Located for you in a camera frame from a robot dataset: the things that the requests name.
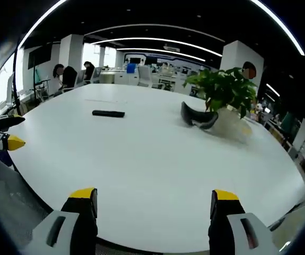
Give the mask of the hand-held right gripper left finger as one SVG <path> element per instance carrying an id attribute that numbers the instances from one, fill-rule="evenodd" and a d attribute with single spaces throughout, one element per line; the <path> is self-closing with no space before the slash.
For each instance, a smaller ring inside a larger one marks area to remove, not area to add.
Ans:
<path id="1" fill-rule="evenodd" d="M 77 190 L 33 229 L 22 254 L 95 254 L 97 235 L 97 189 Z"/>

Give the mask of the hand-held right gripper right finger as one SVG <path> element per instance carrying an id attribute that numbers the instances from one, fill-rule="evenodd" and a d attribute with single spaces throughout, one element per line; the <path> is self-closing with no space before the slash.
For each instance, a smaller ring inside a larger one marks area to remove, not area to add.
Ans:
<path id="1" fill-rule="evenodd" d="M 246 213 L 234 193 L 218 189 L 212 191 L 208 243 L 210 254 L 279 254 L 262 221 Z"/>

